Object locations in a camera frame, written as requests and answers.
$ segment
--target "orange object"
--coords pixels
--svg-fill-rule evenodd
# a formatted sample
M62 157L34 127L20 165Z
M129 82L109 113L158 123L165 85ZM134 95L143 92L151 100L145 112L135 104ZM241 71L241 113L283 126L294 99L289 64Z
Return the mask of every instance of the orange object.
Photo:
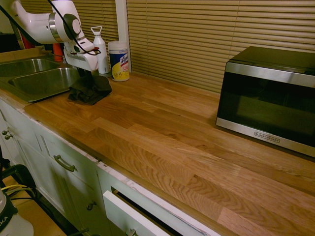
M63 60L63 52L61 50L60 43L53 44L53 50L55 55L55 61L62 61Z
M23 41L23 44L24 44L24 48L25 49L29 49L29 48L34 48L35 45L28 42L26 38L24 38L24 36L22 35L22 41Z

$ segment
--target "butcher block countertop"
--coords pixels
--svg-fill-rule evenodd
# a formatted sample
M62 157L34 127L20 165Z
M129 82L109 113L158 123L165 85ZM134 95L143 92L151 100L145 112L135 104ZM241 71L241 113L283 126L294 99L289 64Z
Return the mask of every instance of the butcher block countertop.
M215 125L219 94L132 73L26 113L222 236L315 235L315 163Z

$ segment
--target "microwave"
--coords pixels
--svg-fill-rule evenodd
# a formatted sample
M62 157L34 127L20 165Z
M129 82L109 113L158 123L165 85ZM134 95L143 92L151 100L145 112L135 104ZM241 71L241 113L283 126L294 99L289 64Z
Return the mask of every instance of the microwave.
M230 59L216 125L315 157L315 53L249 47Z

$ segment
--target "white water bottle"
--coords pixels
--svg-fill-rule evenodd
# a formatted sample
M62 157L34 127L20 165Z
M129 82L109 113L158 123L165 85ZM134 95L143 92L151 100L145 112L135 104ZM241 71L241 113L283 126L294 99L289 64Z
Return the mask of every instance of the white water bottle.
M108 66L105 42L100 36L102 28L103 28L102 26L95 26L95 27L91 27L91 30L93 34L95 35L93 44L95 47L98 47L100 51L100 54L97 54L96 56L97 62L98 62L98 72L100 74L106 74L106 73L109 73L109 66Z

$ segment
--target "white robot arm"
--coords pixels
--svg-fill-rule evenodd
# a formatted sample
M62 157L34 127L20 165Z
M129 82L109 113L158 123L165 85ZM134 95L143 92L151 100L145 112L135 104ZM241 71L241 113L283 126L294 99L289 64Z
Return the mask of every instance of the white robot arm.
M82 32L74 3L71 0L55 0L51 3L53 12L45 14L26 12L19 0L0 0L0 10L34 45L63 42L67 63L88 71L97 70L95 47Z

